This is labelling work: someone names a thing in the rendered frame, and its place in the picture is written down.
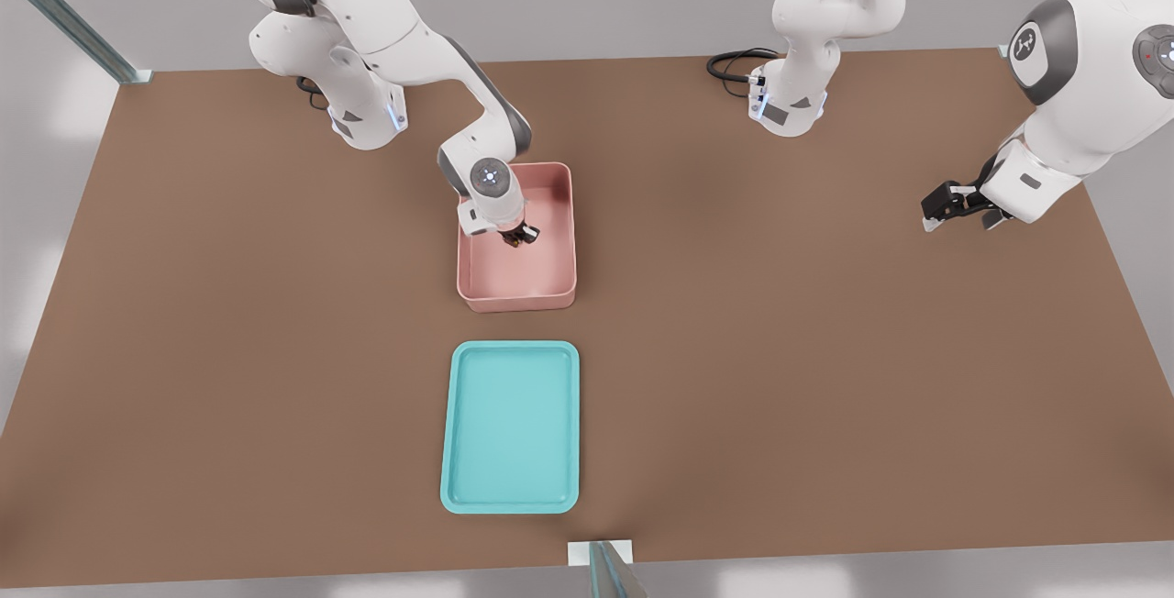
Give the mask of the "pink open box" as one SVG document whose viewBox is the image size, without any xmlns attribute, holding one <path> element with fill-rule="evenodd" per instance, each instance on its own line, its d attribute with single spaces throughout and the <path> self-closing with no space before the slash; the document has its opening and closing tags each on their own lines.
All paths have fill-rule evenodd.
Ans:
<svg viewBox="0 0 1174 598">
<path fill-rule="evenodd" d="M 499 234 L 457 231 L 457 293 L 473 311 L 537 311 L 571 305 L 576 289 L 576 242 L 571 168 L 558 162 L 513 166 L 527 197 L 526 221 L 540 230 L 532 244 L 510 248 Z"/>
</svg>

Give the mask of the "pale blue-green tray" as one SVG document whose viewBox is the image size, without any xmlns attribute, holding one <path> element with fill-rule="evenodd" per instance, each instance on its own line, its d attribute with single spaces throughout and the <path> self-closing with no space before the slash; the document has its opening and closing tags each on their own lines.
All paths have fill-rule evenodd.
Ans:
<svg viewBox="0 0 1174 598">
<path fill-rule="evenodd" d="M 467 340 L 451 360 L 439 496 L 453 515 L 565 515 L 580 493 L 580 355 Z"/>
</svg>

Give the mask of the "silver frame post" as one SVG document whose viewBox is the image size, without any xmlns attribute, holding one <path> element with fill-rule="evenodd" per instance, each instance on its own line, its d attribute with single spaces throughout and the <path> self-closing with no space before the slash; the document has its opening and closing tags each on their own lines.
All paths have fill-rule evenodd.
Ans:
<svg viewBox="0 0 1174 598">
<path fill-rule="evenodd" d="M 648 598 L 632 567 L 630 539 L 571 542 L 567 557 L 571 566 L 591 569 L 592 598 Z"/>
<path fill-rule="evenodd" d="M 66 0 L 27 1 L 117 83 L 151 83 L 150 69 L 134 67 Z"/>
</svg>

